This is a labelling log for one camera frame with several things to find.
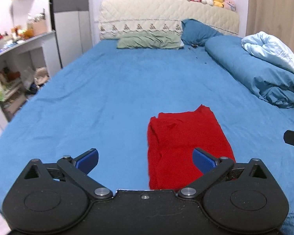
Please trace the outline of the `red sweater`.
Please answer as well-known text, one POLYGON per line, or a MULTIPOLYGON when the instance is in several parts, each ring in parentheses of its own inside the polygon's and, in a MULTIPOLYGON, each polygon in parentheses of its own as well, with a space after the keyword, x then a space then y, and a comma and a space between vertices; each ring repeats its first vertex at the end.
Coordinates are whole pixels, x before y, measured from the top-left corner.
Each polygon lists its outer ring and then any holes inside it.
POLYGON ((197 147, 216 158, 235 158, 214 113, 204 105, 195 111, 152 117, 147 139, 151 190, 180 190, 202 176, 192 160, 197 147))

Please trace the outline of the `blue folded duvet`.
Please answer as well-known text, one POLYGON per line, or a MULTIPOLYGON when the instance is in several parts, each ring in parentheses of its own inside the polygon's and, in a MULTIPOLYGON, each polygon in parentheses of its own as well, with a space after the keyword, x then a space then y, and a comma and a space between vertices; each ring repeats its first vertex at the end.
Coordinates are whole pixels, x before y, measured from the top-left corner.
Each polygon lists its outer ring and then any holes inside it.
POLYGON ((216 36, 206 52, 259 99, 279 108, 294 108, 294 74, 250 55, 241 38, 216 36))

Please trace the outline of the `light blue blanket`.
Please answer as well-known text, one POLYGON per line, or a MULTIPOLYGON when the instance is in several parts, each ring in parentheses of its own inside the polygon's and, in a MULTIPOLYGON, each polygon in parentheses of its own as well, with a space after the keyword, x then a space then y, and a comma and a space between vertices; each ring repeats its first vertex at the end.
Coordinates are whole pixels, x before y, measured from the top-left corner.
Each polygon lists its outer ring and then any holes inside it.
POLYGON ((260 31, 245 36, 241 45, 250 55, 294 74, 294 53, 279 38, 260 31))

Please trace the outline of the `blue bed sheet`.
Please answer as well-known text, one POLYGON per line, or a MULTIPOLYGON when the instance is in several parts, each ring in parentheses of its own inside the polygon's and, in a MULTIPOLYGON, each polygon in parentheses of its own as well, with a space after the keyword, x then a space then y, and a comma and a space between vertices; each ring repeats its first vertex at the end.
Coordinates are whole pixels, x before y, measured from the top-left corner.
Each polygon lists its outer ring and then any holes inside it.
POLYGON ((32 97, 0 136, 0 209, 26 164, 99 151, 91 176, 111 190, 147 189, 147 128, 161 112, 207 106, 236 160, 260 158, 290 205, 282 231, 294 234, 294 108, 271 105, 222 68, 203 47, 117 49, 104 40, 32 97))

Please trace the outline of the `white desk shelf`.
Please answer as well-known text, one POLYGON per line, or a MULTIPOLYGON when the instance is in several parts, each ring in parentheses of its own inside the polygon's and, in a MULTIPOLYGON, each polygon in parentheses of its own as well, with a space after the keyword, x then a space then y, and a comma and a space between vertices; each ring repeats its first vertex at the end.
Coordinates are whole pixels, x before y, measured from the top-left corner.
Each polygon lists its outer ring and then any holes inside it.
POLYGON ((0 53, 0 71, 19 72, 21 77, 7 87, 7 99, 0 102, 0 135, 18 110, 26 103, 24 90, 34 80, 36 69, 45 67, 49 78, 61 70, 54 31, 23 41, 0 53))

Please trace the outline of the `beige curtain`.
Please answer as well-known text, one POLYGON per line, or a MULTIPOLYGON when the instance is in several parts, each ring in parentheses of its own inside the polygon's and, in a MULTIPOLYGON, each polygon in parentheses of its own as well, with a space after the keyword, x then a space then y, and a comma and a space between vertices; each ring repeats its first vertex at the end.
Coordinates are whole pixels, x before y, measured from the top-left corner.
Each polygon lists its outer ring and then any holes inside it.
POLYGON ((246 34, 264 31, 294 52, 294 0, 249 0, 246 34))

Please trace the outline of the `dark blue pillow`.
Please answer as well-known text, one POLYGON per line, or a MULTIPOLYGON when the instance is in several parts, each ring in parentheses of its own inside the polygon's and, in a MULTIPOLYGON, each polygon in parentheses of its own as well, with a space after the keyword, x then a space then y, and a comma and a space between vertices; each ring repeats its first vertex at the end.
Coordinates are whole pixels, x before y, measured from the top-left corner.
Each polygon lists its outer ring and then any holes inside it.
POLYGON ((195 19, 185 19, 181 22, 183 29, 181 40, 185 45, 201 46, 212 37, 222 36, 222 33, 195 19))

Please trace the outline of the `light pink plush toy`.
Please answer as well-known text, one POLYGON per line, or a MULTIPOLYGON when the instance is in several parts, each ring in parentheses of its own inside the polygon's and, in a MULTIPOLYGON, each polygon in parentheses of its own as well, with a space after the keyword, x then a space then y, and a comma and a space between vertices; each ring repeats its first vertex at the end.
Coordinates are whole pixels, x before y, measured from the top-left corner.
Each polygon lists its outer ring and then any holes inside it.
POLYGON ((223 6, 224 6, 224 9, 227 9, 233 12, 236 11, 236 5, 233 0, 224 0, 223 6))

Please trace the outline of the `brown basket on desk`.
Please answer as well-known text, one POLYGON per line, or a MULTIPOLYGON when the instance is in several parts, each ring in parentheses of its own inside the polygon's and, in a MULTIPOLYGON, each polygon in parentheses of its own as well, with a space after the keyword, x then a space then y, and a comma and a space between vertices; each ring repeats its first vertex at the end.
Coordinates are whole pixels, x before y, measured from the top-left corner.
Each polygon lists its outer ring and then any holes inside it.
POLYGON ((48 31, 46 25, 45 14, 38 15, 28 14, 27 16, 27 29, 32 32, 33 36, 38 36, 48 31))

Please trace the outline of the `green pillow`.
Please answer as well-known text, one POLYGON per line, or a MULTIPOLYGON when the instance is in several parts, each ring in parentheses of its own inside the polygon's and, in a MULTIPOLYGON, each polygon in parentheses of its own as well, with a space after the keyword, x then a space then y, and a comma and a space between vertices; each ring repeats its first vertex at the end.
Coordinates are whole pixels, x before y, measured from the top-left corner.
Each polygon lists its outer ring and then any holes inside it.
POLYGON ((181 37, 174 33, 138 32, 127 33, 119 38, 118 49, 182 49, 181 37))

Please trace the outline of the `white grey wardrobe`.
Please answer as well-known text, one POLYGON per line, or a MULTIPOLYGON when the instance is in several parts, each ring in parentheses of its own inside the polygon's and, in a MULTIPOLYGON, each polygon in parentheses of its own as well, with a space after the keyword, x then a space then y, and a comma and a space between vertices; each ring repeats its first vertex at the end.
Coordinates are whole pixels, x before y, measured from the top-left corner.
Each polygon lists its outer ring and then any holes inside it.
POLYGON ((93 47, 89 1, 49 0, 62 68, 93 47))

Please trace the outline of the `beige quilted headboard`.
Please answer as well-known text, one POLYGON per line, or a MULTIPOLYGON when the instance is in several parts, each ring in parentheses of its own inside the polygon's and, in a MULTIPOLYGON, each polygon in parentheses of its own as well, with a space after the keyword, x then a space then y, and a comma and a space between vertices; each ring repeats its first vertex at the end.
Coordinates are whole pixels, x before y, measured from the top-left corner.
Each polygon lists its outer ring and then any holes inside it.
POLYGON ((99 38, 118 39, 130 32, 169 32, 181 35, 181 22, 195 19, 215 30, 238 36, 236 12, 185 0, 103 0, 99 8, 99 38))

